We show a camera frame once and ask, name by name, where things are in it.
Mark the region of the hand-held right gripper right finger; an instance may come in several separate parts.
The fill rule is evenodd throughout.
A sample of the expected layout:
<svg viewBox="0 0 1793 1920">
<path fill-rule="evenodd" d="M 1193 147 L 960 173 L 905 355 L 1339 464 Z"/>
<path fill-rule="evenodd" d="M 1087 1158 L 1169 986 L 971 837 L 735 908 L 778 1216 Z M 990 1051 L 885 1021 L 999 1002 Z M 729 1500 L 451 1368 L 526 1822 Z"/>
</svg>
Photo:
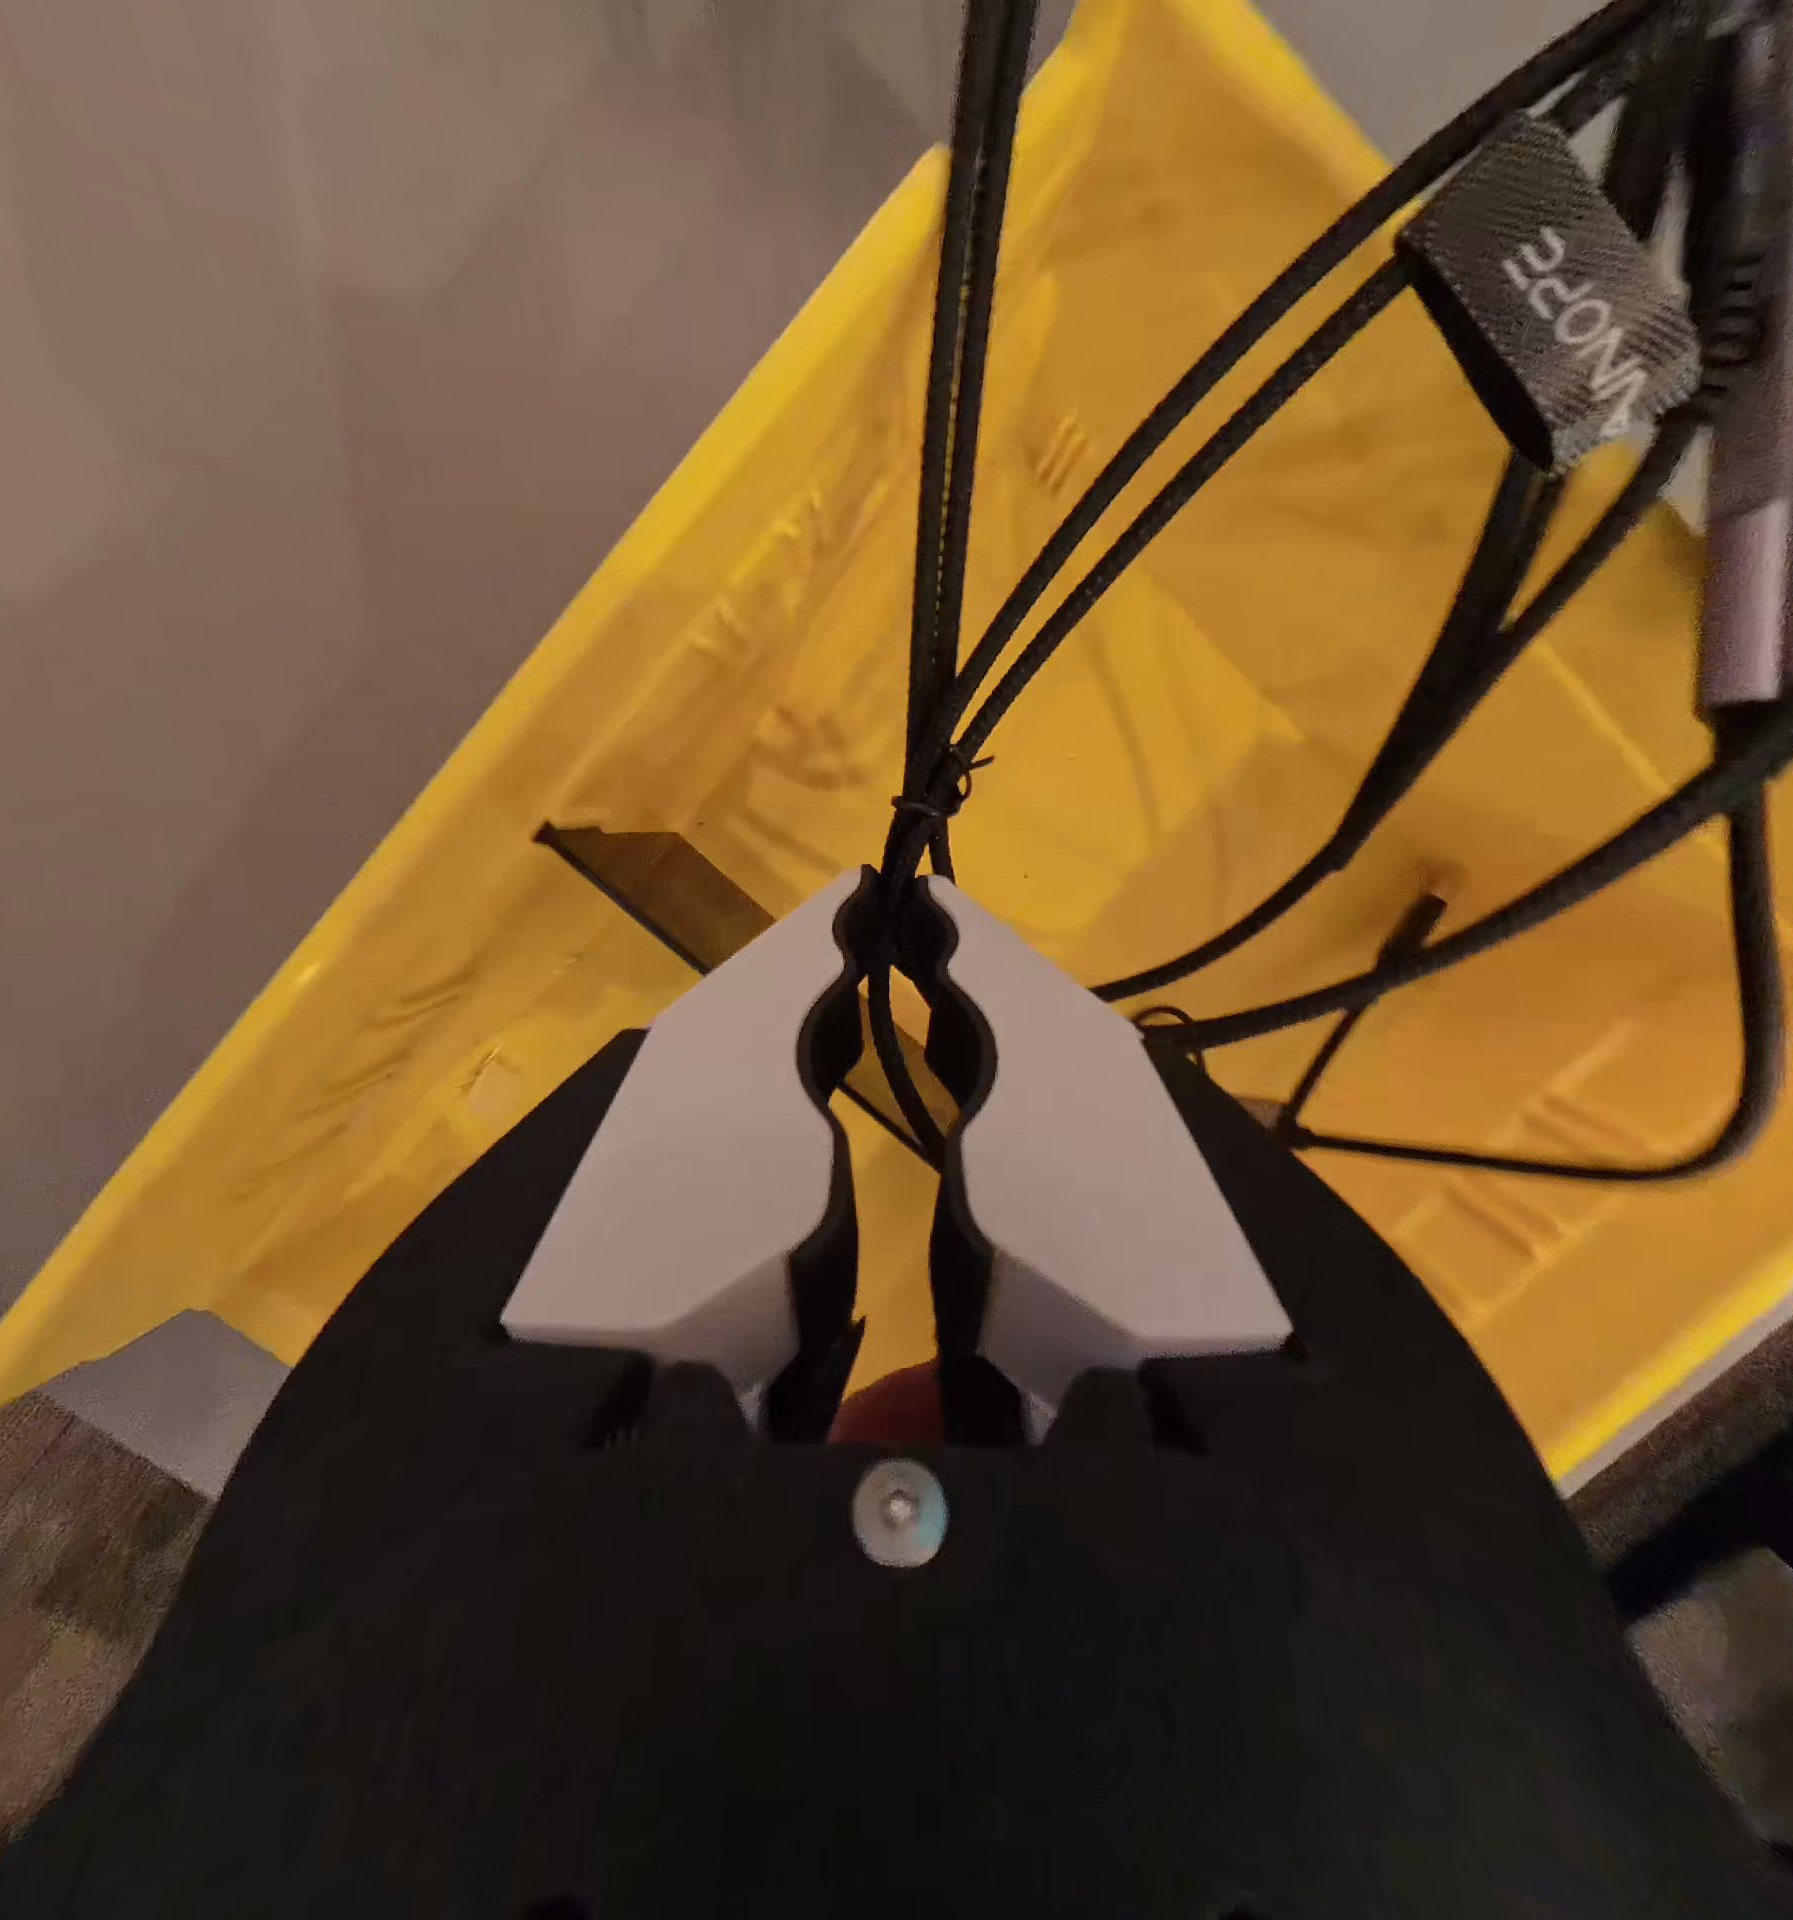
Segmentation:
<svg viewBox="0 0 1793 1920">
<path fill-rule="evenodd" d="M 940 878 L 910 890 L 908 976 L 955 1107 L 928 1240 L 942 1433 L 1045 1433 L 1091 1371 L 1288 1344 L 1131 1022 Z"/>
</svg>

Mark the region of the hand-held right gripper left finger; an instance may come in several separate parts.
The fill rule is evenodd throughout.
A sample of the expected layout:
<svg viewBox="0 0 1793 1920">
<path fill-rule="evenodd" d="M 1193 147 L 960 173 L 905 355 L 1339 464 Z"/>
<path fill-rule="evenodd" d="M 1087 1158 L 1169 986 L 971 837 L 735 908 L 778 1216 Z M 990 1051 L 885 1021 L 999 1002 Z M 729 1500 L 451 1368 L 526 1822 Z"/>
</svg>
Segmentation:
<svg viewBox="0 0 1793 1920">
<path fill-rule="evenodd" d="M 503 1311 L 515 1340 L 701 1364 L 760 1427 L 829 1427 L 859 1353 L 835 1091 L 862 1054 L 870 870 L 835 878 L 646 1029 Z"/>
</svg>

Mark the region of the yellow plastic bin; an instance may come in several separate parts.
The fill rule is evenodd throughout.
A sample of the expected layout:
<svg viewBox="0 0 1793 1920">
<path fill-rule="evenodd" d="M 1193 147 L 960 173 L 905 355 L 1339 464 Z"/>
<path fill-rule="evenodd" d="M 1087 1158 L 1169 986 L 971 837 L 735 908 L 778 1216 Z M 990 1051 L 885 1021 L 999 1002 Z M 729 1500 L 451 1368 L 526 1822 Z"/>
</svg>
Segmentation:
<svg viewBox="0 0 1793 1920">
<path fill-rule="evenodd" d="M 1250 5 L 1079 5 L 1028 85 L 984 408 L 975 618 L 1112 435 L 1377 153 Z M 919 159 L 0 1316 L 0 1410 L 161 1326 L 297 1361 L 368 1264 L 686 972 L 541 825 L 674 836 L 764 914 L 880 841 L 898 772 L 924 311 Z M 999 730 L 958 873 L 1084 982 L 1158 962 L 1333 825 L 1426 652 L 1500 456 L 1414 301 L 1175 519 Z M 1188 986 L 1227 1012 L 1361 971 L 1424 880 L 1505 905 L 1700 764 L 1697 540 L 1653 508 L 1357 867 Z M 1771 797 L 1793 1010 L 1793 773 Z M 1314 1117 L 1459 1148 L 1674 1158 L 1737 1070 L 1723 830 L 1379 1006 Z M 1418 1261 L 1558 1476 L 1793 1303 L 1793 1039 L 1770 1131 L 1663 1188 L 1317 1168 Z"/>
</svg>

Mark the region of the grey usb hub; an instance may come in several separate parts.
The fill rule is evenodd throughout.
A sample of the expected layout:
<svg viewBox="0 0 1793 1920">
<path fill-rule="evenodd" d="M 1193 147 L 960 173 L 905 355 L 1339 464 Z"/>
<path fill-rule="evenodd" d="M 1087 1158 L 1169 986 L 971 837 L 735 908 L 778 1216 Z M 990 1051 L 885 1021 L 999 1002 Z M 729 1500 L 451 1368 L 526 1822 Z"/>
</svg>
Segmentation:
<svg viewBox="0 0 1793 1920">
<path fill-rule="evenodd" d="M 1705 716 L 1793 693 L 1793 3 L 1741 5 L 1700 147 Z"/>
</svg>

